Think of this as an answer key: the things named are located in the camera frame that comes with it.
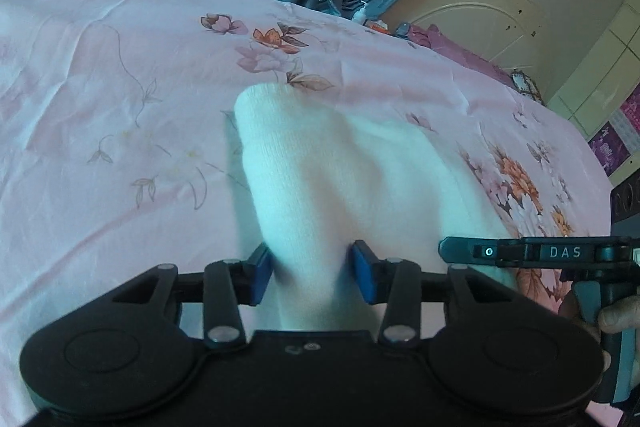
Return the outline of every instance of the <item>pink blanket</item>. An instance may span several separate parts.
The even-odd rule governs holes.
[[[571,124],[411,42],[273,0],[2,5],[0,426],[33,413],[17,360],[35,330],[155,264],[258,245],[230,112],[252,84],[440,134],[513,235],[609,233],[609,182]],[[552,309],[568,290],[518,279]]]

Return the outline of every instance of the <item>headboard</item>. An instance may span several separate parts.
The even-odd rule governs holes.
[[[506,71],[522,70],[544,95],[549,46],[542,10],[530,0],[399,0],[381,19],[393,32],[409,22],[444,35]]]

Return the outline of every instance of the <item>bed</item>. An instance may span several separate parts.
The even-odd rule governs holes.
[[[571,124],[412,42],[273,0],[2,0],[0,426],[33,414],[17,357],[38,328],[150,266],[260,243],[232,108],[272,82],[437,134],[513,236],[609,233]],[[518,282],[556,310],[568,291],[553,271]]]

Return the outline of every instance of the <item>white cloth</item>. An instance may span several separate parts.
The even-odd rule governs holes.
[[[235,112],[260,229],[277,258],[271,298],[282,329],[376,328],[345,270],[356,239],[380,258],[444,273],[438,242],[447,235],[509,237],[460,156],[417,126],[347,116],[278,84],[245,90]],[[487,272],[516,287],[510,272]],[[423,305],[423,335],[444,325],[441,309]]]

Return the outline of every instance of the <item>silver screw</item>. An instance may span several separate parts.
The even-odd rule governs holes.
[[[389,326],[382,333],[385,338],[393,343],[407,343],[415,338],[415,330],[410,326],[404,324],[397,324],[395,326]]]
[[[302,353],[302,348],[300,346],[287,346],[284,348],[286,353],[290,355],[299,355]]]
[[[238,339],[240,331],[232,326],[216,326],[207,331],[207,336],[212,342],[225,344]]]

